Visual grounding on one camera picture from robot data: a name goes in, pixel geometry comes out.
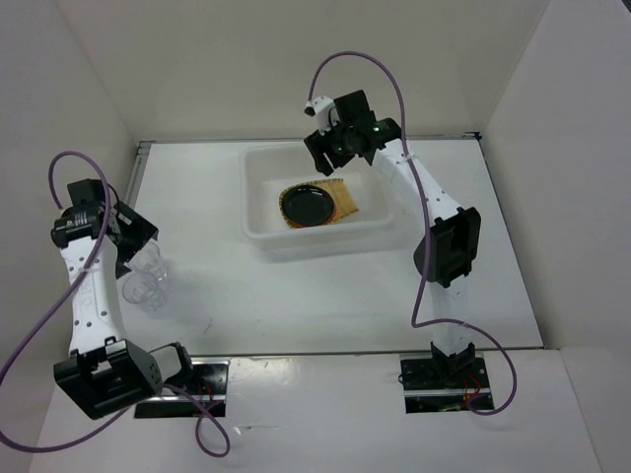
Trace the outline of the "black round plate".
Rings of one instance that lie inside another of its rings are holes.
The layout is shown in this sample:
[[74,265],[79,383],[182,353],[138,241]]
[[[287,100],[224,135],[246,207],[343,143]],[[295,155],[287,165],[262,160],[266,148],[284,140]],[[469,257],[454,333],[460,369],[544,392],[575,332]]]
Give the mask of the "black round plate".
[[333,217],[335,212],[333,197],[313,184],[301,184],[287,189],[280,196],[279,206],[283,217],[296,220],[305,217]]

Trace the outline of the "woven bamboo tray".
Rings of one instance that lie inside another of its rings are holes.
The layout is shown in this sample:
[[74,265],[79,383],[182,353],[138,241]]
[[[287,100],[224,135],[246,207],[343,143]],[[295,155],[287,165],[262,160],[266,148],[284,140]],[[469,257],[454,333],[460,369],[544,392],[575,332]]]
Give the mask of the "woven bamboo tray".
[[[296,184],[293,186],[297,186],[297,185],[301,185],[301,184],[313,184],[316,185],[324,190],[326,190],[332,197],[334,200],[334,204],[335,204],[335,212],[333,215],[333,221],[329,224],[334,224],[340,220],[343,220],[349,216],[351,216],[352,214],[356,213],[359,211],[359,208],[354,200],[354,198],[351,196],[350,191],[348,190],[344,179],[343,178],[332,178],[332,179],[319,179],[319,180],[312,180],[312,181],[307,181],[307,182],[303,182],[300,184]],[[293,187],[290,186],[286,189],[284,189],[280,195],[279,195],[279,199],[278,199],[278,205],[280,204],[280,196],[289,188]]]

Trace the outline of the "orange plastic plate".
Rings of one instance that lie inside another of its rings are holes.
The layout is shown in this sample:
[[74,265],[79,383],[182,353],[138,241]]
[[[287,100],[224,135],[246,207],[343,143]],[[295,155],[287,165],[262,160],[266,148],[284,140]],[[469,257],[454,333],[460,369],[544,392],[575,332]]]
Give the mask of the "orange plastic plate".
[[303,229],[303,228],[312,228],[312,227],[320,227],[330,224],[333,221],[332,217],[326,218],[316,218],[316,217],[305,217],[303,219],[292,219],[288,216],[283,217],[286,225],[291,229]]

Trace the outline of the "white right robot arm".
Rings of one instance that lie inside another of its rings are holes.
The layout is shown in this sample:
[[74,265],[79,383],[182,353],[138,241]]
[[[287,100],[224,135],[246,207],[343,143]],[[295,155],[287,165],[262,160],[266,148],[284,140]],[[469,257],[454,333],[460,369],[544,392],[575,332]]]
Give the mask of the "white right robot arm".
[[459,333],[456,310],[464,305],[464,280],[477,256],[480,213],[445,191],[412,152],[402,124],[378,119],[363,91],[337,99],[309,98],[305,113],[316,121],[304,143],[318,172],[331,175],[362,158],[414,211],[424,232],[413,254],[419,288],[431,289],[437,307],[432,322],[445,325],[431,342],[432,376],[443,387],[457,385],[475,356],[473,342]]

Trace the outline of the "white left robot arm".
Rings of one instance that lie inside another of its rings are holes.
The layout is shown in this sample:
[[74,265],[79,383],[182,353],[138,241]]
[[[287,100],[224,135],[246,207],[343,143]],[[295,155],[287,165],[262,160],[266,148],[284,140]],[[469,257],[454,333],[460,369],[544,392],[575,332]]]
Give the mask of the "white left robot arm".
[[161,370],[156,358],[128,340],[116,282],[128,263],[159,230],[123,202],[105,208],[109,196],[98,179],[68,184],[72,205],[55,221],[51,239],[59,248],[72,294],[73,332],[67,360],[53,367],[56,384],[97,420],[160,394],[182,394],[196,381],[186,349],[170,344],[176,360]]

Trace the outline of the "translucent white plastic bin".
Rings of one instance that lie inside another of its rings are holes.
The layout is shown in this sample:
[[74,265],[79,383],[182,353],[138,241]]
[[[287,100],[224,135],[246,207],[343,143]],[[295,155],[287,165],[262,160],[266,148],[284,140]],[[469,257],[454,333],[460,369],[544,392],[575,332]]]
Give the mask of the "translucent white plastic bin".
[[363,160],[352,161],[332,177],[341,178],[358,211],[325,226],[292,229],[280,210],[281,193],[323,180],[304,144],[287,142],[245,149],[240,155],[242,229],[249,241],[274,259],[307,259],[339,252],[372,251],[394,227],[392,191]]

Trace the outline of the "clear plastic cup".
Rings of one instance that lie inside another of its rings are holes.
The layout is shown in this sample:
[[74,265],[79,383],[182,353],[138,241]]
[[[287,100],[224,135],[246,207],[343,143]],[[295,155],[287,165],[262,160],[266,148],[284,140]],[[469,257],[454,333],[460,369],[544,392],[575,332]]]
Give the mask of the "clear plastic cup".
[[169,264],[163,258],[159,246],[152,240],[131,258],[128,265],[134,272],[152,274],[159,282],[165,281],[169,275]]
[[160,311],[167,302],[160,281],[147,272],[131,273],[123,282],[122,296],[128,303],[148,313]]

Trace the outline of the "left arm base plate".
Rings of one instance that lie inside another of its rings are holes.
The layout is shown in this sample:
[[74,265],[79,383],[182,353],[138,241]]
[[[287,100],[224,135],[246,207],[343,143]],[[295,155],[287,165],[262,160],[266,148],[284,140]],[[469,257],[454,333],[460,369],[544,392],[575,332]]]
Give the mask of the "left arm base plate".
[[[216,418],[224,418],[229,379],[228,360],[196,357],[192,359],[192,378],[180,388],[201,403]],[[135,406],[135,419],[198,418],[200,411],[185,397],[167,389],[163,394]]]

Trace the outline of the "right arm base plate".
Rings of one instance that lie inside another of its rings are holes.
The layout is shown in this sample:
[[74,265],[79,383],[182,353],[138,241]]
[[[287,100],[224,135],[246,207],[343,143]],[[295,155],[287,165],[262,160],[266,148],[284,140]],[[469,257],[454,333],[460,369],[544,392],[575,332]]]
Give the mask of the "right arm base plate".
[[490,381],[482,356],[448,380],[440,380],[429,354],[403,355],[398,382],[403,389],[406,414],[454,413],[495,409]]

